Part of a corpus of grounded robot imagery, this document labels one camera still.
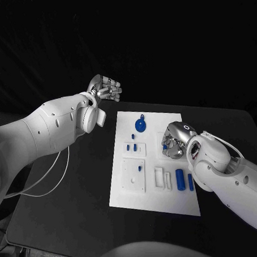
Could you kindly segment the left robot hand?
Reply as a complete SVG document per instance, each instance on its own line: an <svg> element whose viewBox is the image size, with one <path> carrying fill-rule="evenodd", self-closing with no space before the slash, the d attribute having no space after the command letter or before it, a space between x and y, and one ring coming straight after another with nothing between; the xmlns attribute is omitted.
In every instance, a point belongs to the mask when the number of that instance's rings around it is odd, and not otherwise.
<svg viewBox="0 0 257 257"><path fill-rule="evenodd" d="M87 92L96 99L98 104L102 100L119 102L122 88L119 82L98 74L90 81Z"/></svg>

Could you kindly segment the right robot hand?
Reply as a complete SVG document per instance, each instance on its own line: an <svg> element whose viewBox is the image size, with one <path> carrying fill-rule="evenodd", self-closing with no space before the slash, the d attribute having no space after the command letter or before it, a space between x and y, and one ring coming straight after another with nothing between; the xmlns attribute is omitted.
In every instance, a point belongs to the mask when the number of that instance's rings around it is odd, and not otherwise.
<svg viewBox="0 0 257 257"><path fill-rule="evenodd" d="M184 122L169 123L161 140L162 154L171 159L178 160L184 156L189 141L198 133Z"/></svg>

